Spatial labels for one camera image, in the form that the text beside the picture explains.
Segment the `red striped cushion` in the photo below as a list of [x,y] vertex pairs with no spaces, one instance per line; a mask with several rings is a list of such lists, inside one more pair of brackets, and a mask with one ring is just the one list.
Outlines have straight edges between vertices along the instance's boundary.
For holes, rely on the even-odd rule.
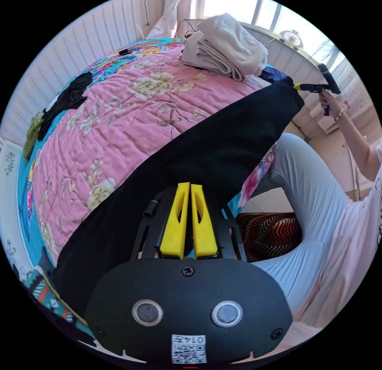
[[248,262],[285,255],[302,241],[301,227],[294,213],[243,213],[236,221]]

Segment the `black garment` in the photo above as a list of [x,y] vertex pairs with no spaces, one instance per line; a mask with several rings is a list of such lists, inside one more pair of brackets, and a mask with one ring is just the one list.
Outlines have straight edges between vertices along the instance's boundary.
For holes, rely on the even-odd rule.
[[60,297],[84,316],[100,278],[130,260],[142,213],[159,192],[201,184],[227,204],[301,110],[290,77],[218,111],[142,163],[77,228],[58,257]]
[[53,120],[64,110],[78,109],[80,105],[87,99],[82,94],[86,88],[92,83],[92,74],[90,72],[83,73],[76,77],[69,86],[58,96],[57,101],[47,111],[44,111],[42,123],[37,139],[42,141],[48,132]]

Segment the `white curtain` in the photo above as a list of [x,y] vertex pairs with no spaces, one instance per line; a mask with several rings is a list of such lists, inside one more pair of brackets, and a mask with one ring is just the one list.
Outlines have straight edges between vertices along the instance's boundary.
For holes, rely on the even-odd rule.
[[174,37],[177,27],[177,7],[180,0],[164,0],[162,17],[147,35],[147,39],[158,37]]
[[197,0],[164,0],[163,16],[147,35],[155,37],[185,36],[189,25],[185,19],[194,19],[197,10]]

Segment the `green cloth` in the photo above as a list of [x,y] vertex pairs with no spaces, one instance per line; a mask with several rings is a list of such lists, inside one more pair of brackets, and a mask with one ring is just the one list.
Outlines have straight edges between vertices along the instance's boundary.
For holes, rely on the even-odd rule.
[[37,141],[37,136],[39,134],[41,123],[42,123],[42,117],[43,117],[42,112],[39,112],[35,116],[33,116],[31,120],[31,124],[28,128],[27,140],[25,141],[24,151],[23,151],[24,158],[27,161],[29,161],[32,155],[33,148]]

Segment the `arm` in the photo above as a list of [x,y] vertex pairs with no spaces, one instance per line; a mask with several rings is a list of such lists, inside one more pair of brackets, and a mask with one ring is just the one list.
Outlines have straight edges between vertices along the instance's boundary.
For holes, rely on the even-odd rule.
[[[334,119],[341,111],[341,106],[328,92],[320,94],[322,108],[330,107],[329,115]],[[337,125],[345,138],[347,145],[354,157],[354,160],[361,174],[370,181],[375,181],[378,170],[381,166],[376,149],[371,149],[369,144],[361,136],[351,119],[345,112],[337,120]]]

